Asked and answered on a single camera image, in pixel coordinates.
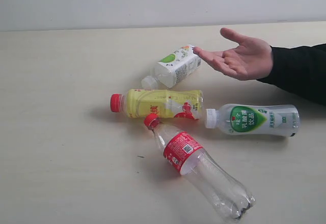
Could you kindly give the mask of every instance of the red bottle label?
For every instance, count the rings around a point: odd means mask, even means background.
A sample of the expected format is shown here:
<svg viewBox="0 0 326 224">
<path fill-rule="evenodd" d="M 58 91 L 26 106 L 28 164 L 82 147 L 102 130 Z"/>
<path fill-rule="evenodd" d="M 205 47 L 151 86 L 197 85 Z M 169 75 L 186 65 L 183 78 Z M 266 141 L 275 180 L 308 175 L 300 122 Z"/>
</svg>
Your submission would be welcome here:
<svg viewBox="0 0 326 224">
<path fill-rule="evenodd" d="M 203 146 L 184 131 L 169 141 L 164 149 L 163 156 L 180 172 L 183 163 L 189 156 L 201 148 Z"/>
</svg>

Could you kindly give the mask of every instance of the red bottle cap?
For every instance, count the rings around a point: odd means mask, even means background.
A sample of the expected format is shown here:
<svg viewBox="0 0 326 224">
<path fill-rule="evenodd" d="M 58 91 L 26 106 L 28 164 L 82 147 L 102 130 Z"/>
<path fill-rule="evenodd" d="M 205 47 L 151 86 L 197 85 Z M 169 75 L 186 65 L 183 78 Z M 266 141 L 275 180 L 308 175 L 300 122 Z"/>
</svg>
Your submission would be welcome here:
<svg viewBox="0 0 326 224">
<path fill-rule="evenodd" d="M 145 126 L 149 127 L 153 120 L 158 118 L 157 114 L 149 114 L 145 119 L 144 119 L 144 124 Z"/>
<path fill-rule="evenodd" d="M 120 112 L 120 95 L 121 94 L 113 94 L 111 96 L 111 111 L 112 112 Z"/>
</svg>

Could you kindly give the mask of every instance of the black sleeve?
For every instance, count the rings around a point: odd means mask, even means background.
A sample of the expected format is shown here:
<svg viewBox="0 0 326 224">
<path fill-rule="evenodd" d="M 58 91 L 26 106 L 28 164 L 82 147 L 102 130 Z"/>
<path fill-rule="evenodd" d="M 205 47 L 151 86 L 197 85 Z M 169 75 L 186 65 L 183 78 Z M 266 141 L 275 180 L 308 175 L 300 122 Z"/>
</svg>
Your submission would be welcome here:
<svg viewBox="0 0 326 224">
<path fill-rule="evenodd" d="M 259 81 L 326 105 L 326 44 L 272 47 L 273 68 Z"/>
</svg>

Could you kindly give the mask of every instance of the hand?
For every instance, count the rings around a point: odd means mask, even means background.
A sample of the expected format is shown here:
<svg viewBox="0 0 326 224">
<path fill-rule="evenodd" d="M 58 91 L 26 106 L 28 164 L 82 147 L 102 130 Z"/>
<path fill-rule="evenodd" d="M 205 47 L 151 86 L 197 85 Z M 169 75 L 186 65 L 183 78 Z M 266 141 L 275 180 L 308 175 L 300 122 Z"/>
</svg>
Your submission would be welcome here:
<svg viewBox="0 0 326 224">
<path fill-rule="evenodd" d="M 237 42 L 239 46 L 215 52 L 195 47 L 194 53 L 215 70 L 238 80 L 261 79 L 270 74 L 273 57 L 267 42 L 241 35 L 228 28 L 222 28 L 220 32 L 223 37 Z"/>
</svg>

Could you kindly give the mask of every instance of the clear plastic bottle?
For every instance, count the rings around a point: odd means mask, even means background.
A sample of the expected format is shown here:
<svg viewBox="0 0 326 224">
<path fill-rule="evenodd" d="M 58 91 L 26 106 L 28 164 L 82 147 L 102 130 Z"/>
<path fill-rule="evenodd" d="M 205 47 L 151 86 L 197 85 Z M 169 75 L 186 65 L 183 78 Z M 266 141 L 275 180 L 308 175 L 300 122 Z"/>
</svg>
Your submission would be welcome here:
<svg viewBox="0 0 326 224">
<path fill-rule="evenodd" d="M 200 90 L 175 92 L 168 90 L 131 89 L 126 95 L 111 96 L 111 111 L 124 112 L 130 118 L 146 117 L 155 113 L 161 118 L 201 117 L 203 95 Z"/>
<path fill-rule="evenodd" d="M 189 134 L 161 123 L 155 114 L 148 115 L 144 124 L 153 131 L 164 157 L 207 198 L 225 222 L 238 222 L 254 205 L 252 194 L 219 167 Z"/>
<path fill-rule="evenodd" d="M 252 106 L 225 104 L 219 110 L 206 110 L 206 128 L 218 127 L 229 135 L 271 134 L 294 136 L 300 118 L 293 105 Z"/>
<path fill-rule="evenodd" d="M 193 45 L 186 45 L 157 62 L 150 75 L 142 79 L 143 89 L 172 88 L 193 73 L 201 59 L 193 53 Z"/>
</svg>

